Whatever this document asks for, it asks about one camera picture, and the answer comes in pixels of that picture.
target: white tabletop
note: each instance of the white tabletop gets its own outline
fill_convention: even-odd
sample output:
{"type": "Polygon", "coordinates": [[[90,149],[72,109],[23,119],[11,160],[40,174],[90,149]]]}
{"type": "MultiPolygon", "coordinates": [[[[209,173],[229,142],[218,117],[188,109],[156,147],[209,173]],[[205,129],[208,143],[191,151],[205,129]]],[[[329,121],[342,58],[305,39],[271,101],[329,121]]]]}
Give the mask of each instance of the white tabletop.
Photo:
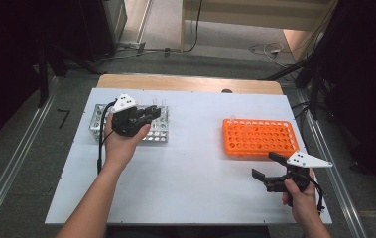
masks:
{"type": "MultiPolygon", "coordinates": [[[[94,88],[55,192],[47,224],[63,224],[96,177],[98,145],[89,123],[95,104],[106,104],[121,93],[151,105],[169,106],[168,143],[141,143],[119,179],[109,224],[275,224],[295,223],[281,194],[267,192],[251,169],[267,177],[281,176],[275,162],[241,160],[224,154],[222,120],[290,121],[306,151],[286,96],[188,91],[94,88]]],[[[326,209],[321,215],[331,223],[326,209]]]]}

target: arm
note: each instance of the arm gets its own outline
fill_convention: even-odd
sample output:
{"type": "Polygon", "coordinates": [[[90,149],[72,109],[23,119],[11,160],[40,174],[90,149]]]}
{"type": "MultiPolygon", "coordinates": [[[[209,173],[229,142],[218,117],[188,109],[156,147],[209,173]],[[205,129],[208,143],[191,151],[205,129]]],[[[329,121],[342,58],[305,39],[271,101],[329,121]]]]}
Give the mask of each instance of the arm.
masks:
{"type": "MultiPolygon", "coordinates": [[[[308,238],[330,238],[330,234],[324,226],[317,212],[314,196],[314,184],[310,183],[305,191],[300,192],[296,184],[289,178],[284,181],[287,190],[293,197],[293,216],[306,232],[308,238]]],[[[287,204],[288,196],[283,194],[283,203],[287,204]]]]}
{"type": "MultiPolygon", "coordinates": [[[[104,135],[112,131],[111,117],[107,118],[104,135]]],[[[57,237],[103,237],[120,174],[149,130],[150,125],[145,125],[134,137],[121,137],[113,132],[107,138],[103,169],[57,237]]]]}

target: human hand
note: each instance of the human hand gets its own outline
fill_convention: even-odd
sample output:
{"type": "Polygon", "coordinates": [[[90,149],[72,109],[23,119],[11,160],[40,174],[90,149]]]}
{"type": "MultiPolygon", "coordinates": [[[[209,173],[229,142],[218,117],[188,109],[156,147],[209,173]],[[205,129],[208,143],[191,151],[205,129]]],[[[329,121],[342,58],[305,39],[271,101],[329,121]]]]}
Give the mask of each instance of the human hand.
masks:
{"type": "MultiPolygon", "coordinates": [[[[309,175],[313,178],[313,169],[309,170],[309,175]]],[[[315,187],[313,183],[309,183],[308,187],[301,192],[296,184],[287,178],[284,180],[284,185],[293,197],[293,216],[297,223],[307,226],[311,221],[319,219],[315,201],[315,187]]],[[[288,194],[283,193],[283,204],[287,204],[288,194]]]]}
{"type": "Polygon", "coordinates": [[[123,137],[112,131],[112,117],[113,114],[108,115],[104,128],[104,136],[109,135],[104,142],[106,149],[104,167],[123,170],[132,159],[138,143],[147,136],[151,125],[144,125],[134,137],[123,137]]]}

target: floor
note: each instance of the floor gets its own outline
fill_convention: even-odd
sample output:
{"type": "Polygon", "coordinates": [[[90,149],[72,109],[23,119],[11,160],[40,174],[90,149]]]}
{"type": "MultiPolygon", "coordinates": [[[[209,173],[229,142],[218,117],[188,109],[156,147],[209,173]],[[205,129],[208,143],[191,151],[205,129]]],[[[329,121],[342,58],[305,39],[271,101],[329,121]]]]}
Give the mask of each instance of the floor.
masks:
{"type": "MultiPolygon", "coordinates": [[[[181,27],[178,11],[181,11],[181,1],[127,0],[126,4],[128,17],[133,16],[134,21],[128,23],[122,42],[145,42],[146,48],[150,49],[179,47],[181,27]]],[[[186,48],[188,48],[192,43],[188,35],[194,32],[195,22],[186,22],[186,24],[188,31],[186,48]]],[[[157,54],[138,58],[118,58],[129,54],[125,52],[117,54],[116,59],[106,61],[101,66],[102,69],[112,73],[159,73],[257,79],[280,70],[282,67],[277,63],[282,65],[295,63],[289,53],[283,31],[280,29],[203,22],[198,26],[195,48],[186,55],[174,54],[168,59],[158,57],[157,54]],[[265,55],[265,46],[268,49],[278,49],[280,44],[284,48],[275,57],[270,54],[265,55]]],[[[296,73],[292,73],[278,80],[291,105],[303,102],[307,95],[306,90],[297,90],[293,87],[292,81],[296,76],[296,73]]],[[[71,70],[66,78],[54,79],[57,84],[51,84],[52,90],[58,93],[54,94],[46,112],[36,108],[39,96],[36,93],[0,132],[0,178],[11,161],[15,161],[20,167],[13,175],[14,179],[5,187],[8,192],[0,194],[0,237],[50,237],[60,229],[58,226],[44,225],[44,219],[71,146],[77,122],[83,113],[84,102],[97,80],[97,75],[89,74],[83,69],[71,70]],[[64,126],[59,129],[64,117],[63,111],[66,110],[71,112],[64,126]],[[29,138],[32,142],[31,147],[23,155],[14,154],[17,148],[22,147],[20,141],[26,135],[28,126],[34,125],[32,120],[38,113],[42,114],[44,121],[36,124],[34,128],[36,136],[29,138]]],[[[298,108],[294,112],[298,114],[300,110],[301,108],[298,108]]],[[[319,112],[319,114],[320,119],[317,122],[308,118],[307,123],[304,124],[303,137],[308,142],[308,151],[315,156],[325,156],[323,145],[314,139],[313,126],[317,124],[323,132],[330,155],[335,158],[335,166],[339,170],[340,178],[345,184],[347,194],[352,201],[351,205],[357,212],[360,219],[358,221],[364,227],[364,232],[349,231],[350,221],[344,217],[344,204],[338,201],[339,194],[343,193],[338,193],[331,185],[327,170],[318,170],[316,172],[323,187],[326,187],[328,194],[326,202],[333,219],[333,224],[328,226],[328,229],[334,237],[376,237],[376,177],[349,169],[353,160],[338,125],[327,120],[324,113],[319,112]]],[[[181,236],[194,237],[196,231],[195,227],[183,227],[181,236]]],[[[271,237],[300,237],[302,230],[294,225],[277,225],[270,226],[270,232],[271,237]]]]}

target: gray floor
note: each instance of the gray floor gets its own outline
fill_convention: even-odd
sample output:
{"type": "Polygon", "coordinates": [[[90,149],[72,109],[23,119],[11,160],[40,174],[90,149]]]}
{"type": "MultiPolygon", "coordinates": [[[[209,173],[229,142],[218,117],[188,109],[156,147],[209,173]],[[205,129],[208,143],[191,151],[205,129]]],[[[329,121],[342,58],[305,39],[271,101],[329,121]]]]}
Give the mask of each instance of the gray floor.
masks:
{"type": "MultiPolygon", "coordinates": [[[[153,19],[158,16],[150,15],[150,17],[153,19]]],[[[149,29],[151,27],[147,25],[144,34],[144,40],[147,41],[147,44],[151,44],[151,48],[173,47],[171,45],[153,45],[152,39],[154,37],[149,38],[151,35],[148,34],[148,31],[154,32],[154,30],[149,29]]],[[[268,35],[266,35],[265,29],[255,30],[261,32],[259,36],[265,36],[264,38],[258,36],[254,41],[256,44],[269,43],[266,38],[268,36],[277,36],[275,39],[270,39],[270,42],[285,41],[281,30],[269,29],[268,35]]],[[[250,53],[248,49],[244,48],[241,53],[239,50],[235,50],[235,59],[227,55],[215,55],[214,48],[211,47],[208,51],[203,43],[203,41],[212,42],[212,40],[204,40],[204,37],[205,35],[201,35],[202,40],[198,41],[197,48],[200,51],[196,53],[192,52],[189,55],[171,54],[167,58],[163,54],[148,54],[135,58],[110,59],[100,66],[100,69],[109,73],[151,73],[241,79],[264,78],[280,70],[278,65],[268,60],[264,55],[259,56],[250,53]],[[246,55],[243,56],[243,53],[246,54],[247,52],[254,58],[244,57],[246,55]]],[[[236,45],[230,45],[227,41],[220,47],[231,51],[234,47],[230,46],[236,45]]],[[[291,55],[282,60],[283,63],[292,63],[291,55]]],[[[0,237],[52,237],[60,229],[58,226],[47,226],[44,221],[80,116],[83,113],[85,102],[90,89],[95,87],[98,77],[98,75],[89,74],[84,69],[73,69],[66,78],[60,79],[56,98],[50,111],[0,207],[0,237]],[[59,126],[64,115],[58,112],[58,109],[70,110],[69,117],[61,129],[59,129],[59,126]]],[[[279,82],[283,85],[284,93],[288,96],[291,104],[295,105],[300,100],[298,91],[288,81],[291,79],[288,76],[285,79],[279,79],[279,82]]],[[[36,112],[38,96],[38,93],[35,93],[0,132],[0,176],[36,112]]],[[[323,134],[360,214],[367,237],[376,237],[376,177],[363,175],[349,169],[353,160],[338,125],[328,122],[322,112],[319,112],[319,116],[323,134]]],[[[319,156],[313,135],[307,125],[304,128],[303,137],[308,142],[310,154],[319,156]]],[[[333,220],[333,224],[328,226],[329,231],[333,237],[351,237],[326,170],[317,170],[316,173],[328,194],[326,203],[333,220]]],[[[184,237],[194,237],[194,234],[197,233],[197,229],[194,227],[184,227],[181,230],[184,237]]],[[[297,225],[270,226],[270,231],[271,237],[301,237],[302,234],[302,230],[297,225]]]]}

